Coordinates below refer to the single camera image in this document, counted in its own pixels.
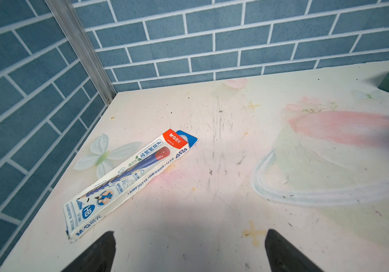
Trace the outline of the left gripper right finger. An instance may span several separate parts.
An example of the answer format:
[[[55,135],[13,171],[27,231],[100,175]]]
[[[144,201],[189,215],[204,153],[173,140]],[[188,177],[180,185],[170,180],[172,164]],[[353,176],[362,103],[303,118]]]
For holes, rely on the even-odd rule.
[[[322,272],[307,256],[274,229],[269,229],[265,249],[273,272]]]

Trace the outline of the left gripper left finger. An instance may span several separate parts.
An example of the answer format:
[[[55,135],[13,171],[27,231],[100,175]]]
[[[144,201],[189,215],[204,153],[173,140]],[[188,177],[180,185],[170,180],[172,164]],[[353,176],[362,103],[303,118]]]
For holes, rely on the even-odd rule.
[[[107,231],[65,267],[63,272],[110,272],[115,252],[114,231]]]

